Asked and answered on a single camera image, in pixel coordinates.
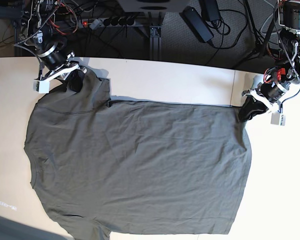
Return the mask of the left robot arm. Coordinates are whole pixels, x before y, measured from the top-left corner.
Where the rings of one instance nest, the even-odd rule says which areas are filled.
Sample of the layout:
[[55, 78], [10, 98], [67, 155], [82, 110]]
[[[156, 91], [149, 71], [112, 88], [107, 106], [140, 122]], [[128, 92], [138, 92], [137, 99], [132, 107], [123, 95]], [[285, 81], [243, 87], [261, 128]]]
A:
[[271, 112], [272, 124], [283, 126], [282, 97], [292, 84], [300, 86], [300, 0], [278, 0], [270, 19], [263, 41], [256, 41], [255, 49], [240, 62], [268, 55], [274, 59], [274, 66], [264, 71], [262, 81], [242, 92], [246, 99], [238, 118], [246, 122]]

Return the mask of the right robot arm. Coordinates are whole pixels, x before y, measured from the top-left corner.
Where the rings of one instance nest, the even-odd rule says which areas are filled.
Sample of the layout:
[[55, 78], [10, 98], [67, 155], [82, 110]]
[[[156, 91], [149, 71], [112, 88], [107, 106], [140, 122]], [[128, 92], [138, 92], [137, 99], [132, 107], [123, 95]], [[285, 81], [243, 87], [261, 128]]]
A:
[[39, 69], [48, 69], [47, 74], [40, 72], [34, 81], [34, 88], [40, 91], [49, 81], [56, 79], [63, 84], [69, 83], [76, 90], [80, 89], [85, 68], [73, 60], [74, 53], [66, 52], [67, 36], [75, 34], [80, 27], [94, 30], [119, 26], [145, 27], [147, 31], [149, 58], [159, 61], [162, 58], [162, 24], [167, 13], [178, 13], [191, 34], [202, 44], [207, 44], [217, 52], [230, 50], [237, 46], [243, 32], [254, 27], [254, 19], [249, 2], [242, 2], [243, 10], [239, 12], [243, 20], [239, 22], [240, 30], [231, 45], [216, 45], [215, 35], [221, 38], [231, 33], [231, 27], [222, 17], [222, 9], [215, 0], [200, 1], [200, 11], [189, 6], [185, 0], [95, 0], [90, 11], [102, 7], [114, 12], [120, 7], [121, 13], [113, 13], [108, 18], [90, 17], [84, 22], [81, 14], [84, 8], [63, 0], [33, 0], [29, 11], [25, 13], [27, 33], [15, 43], [15, 46], [29, 51], [39, 62]]

